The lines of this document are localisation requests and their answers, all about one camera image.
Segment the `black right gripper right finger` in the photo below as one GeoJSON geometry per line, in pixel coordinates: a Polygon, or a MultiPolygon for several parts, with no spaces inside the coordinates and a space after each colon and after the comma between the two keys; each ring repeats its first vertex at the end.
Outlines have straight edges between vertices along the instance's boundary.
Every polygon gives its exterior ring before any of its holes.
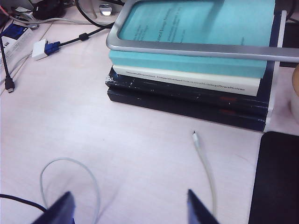
{"type": "Polygon", "coordinates": [[[188,224],[219,223],[191,189],[187,191],[187,219],[188,224]]]}

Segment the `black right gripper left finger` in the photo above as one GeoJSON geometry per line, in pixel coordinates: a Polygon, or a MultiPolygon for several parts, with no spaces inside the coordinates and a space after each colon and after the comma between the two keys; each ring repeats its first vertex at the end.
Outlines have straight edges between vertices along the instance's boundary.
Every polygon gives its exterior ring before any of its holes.
{"type": "Polygon", "coordinates": [[[33,224],[74,224],[74,211],[74,196],[68,191],[38,217],[33,224]]]}

